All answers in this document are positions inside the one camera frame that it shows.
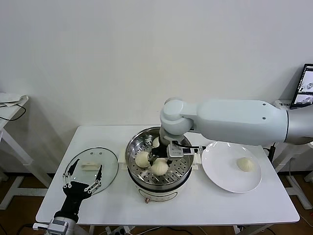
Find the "glass lid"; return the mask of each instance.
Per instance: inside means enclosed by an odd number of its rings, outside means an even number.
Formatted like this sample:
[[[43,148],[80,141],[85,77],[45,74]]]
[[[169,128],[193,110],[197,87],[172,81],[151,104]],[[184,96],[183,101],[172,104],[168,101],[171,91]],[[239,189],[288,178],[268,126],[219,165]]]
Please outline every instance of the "glass lid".
[[[116,177],[118,163],[116,155],[107,148],[86,149],[76,155],[63,173],[63,187],[71,182],[89,185],[85,191],[96,194],[106,189]]]

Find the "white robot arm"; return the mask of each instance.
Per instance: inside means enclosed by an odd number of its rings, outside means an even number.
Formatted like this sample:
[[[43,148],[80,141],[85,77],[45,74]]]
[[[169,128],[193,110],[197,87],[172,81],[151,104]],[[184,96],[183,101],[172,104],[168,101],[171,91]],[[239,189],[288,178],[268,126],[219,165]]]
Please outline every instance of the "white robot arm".
[[[286,111],[259,100],[188,104],[174,98],[167,100],[161,111],[160,140],[164,143],[164,136],[179,140],[191,131],[210,140],[248,145],[305,144],[313,141],[312,118],[313,106]]]

